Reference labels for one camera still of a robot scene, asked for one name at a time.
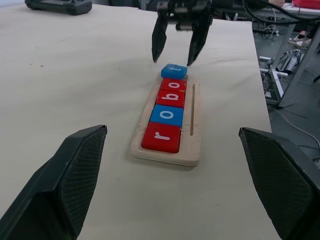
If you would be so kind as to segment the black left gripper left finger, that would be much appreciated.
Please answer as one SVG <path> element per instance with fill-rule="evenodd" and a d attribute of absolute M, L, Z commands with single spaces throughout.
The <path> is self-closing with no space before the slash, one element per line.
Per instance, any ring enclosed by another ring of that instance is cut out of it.
<path fill-rule="evenodd" d="M 106 125 L 81 129 L 29 179 L 0 219 L 2 240 L 76 240 L 93 198 Z"/>

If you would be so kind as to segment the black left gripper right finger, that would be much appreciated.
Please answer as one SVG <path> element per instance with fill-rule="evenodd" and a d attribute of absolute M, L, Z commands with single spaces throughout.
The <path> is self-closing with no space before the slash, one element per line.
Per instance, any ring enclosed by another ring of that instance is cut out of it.
<path fill-rule="evenodd" d="M 258 197 L 282 240 L 320 238 L 320 169 L 291 140 L 239 130 Z"/>

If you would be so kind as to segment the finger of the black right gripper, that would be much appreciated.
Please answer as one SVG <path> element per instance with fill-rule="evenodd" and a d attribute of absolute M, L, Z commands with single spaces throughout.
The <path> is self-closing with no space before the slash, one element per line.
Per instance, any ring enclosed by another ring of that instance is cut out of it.
<path fill-rule="evenodd" d="M 203 49 L 213 19 L 211 15 L 203 15 L 192 29 L 193 34 L 189 46 L 187 66 L 191 66 Z"/>
<path fill-rule="evenodd" d="M 167 36 L 168 21 L 165 16 L 159 15 L 152 33 L 152 60 L 156 63 L 164 49 Z"/>

